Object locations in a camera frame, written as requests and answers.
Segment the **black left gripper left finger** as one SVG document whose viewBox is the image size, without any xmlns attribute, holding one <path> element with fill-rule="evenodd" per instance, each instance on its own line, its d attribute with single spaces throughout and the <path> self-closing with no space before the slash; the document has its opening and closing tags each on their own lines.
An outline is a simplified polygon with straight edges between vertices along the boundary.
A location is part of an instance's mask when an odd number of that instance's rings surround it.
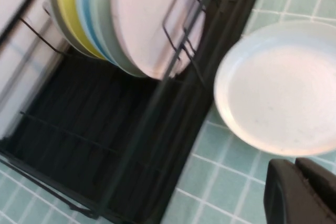
<svg viewBox="0 0 336 224">
<path fill-rule="evenodd" d="M 272 159 L 264 191 L 267 223 L 335 223 L 335 208 L 329 208 L 313 190 L 294 163 Z"/>
</svg>

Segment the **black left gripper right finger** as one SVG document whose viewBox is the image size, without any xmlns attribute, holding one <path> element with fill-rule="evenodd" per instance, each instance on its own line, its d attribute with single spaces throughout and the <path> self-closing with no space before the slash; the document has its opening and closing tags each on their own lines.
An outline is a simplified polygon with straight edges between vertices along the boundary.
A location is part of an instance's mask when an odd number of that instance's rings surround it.
<svg viewBox="0 0 336 224">
<path fill-rule="evenodd" d="M 296 158 L 296 167 L 321 200 L 329 207 L 335 208 L 335 175 L 311 159 Z"/>
</svg>

